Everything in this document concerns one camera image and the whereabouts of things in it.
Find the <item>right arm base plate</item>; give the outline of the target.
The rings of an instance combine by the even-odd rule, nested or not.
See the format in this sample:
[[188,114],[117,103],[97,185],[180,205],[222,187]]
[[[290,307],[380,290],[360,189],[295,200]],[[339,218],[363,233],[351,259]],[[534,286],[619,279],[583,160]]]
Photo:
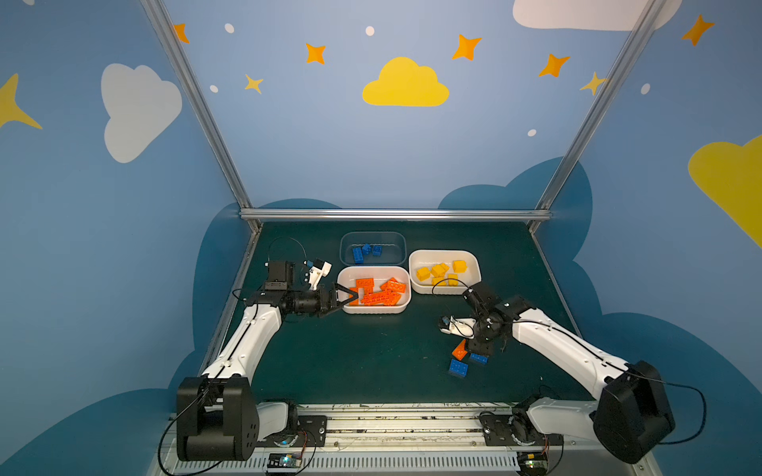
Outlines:
[[482,412],[477,418],[487,446],[545,446],[564,442],[561,434],[541,434],[523,413]]

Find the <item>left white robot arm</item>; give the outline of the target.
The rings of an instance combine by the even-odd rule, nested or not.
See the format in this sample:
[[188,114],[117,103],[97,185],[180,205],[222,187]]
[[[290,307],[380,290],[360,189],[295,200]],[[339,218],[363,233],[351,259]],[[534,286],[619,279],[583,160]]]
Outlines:
[[177,394],[176,445],[182,461],[245,461],[270,436],[297,432],[294,407],[256,401],[252,378],[288,315],[325,317],[357,301],[343,285],[291,290],[266,286],[247,302],[242,321],[202,375],[186,378]]

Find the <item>blue long brick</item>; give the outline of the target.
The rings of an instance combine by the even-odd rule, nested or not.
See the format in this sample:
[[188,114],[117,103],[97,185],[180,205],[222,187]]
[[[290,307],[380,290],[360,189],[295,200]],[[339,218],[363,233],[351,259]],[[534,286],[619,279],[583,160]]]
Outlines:
[[354,247],[352,249],[352,257],[355,265],[360,266],[364,264],[364,254],[360,247]]

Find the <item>orange lego chassis piece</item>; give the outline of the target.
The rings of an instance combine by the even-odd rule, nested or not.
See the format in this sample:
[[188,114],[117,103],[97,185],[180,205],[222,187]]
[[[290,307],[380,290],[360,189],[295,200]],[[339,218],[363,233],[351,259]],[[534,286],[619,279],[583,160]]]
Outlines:
[[395,307],[403,295],[395,291],[382,291],[364,296],[360,303],[365,307]]

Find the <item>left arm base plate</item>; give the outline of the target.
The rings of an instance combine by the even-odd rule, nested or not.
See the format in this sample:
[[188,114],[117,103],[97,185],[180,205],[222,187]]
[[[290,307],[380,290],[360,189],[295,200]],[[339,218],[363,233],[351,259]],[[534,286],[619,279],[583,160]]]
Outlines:
[[267,436],[265,440],[258,441],[256,446],[266,448],[324,447],[326,440],[326,416],[297,416],[296,422],[290,422],[283,432]]

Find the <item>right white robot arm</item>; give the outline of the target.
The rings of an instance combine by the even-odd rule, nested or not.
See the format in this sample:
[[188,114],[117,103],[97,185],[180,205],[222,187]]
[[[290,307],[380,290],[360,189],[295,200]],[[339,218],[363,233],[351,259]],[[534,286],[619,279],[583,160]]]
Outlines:
[[508,426],[520,445],[559,434],[596,441],[618,460],[634,464],[676,428],[658,370],[629,363],[564,329],[523,299],[498,301],[466,296],[470,317],[448,321],[446,330],[466,341],[470,353],[490,355],[494,344],[513,339],[574,378],[587,401],[531,398],[513,410]]

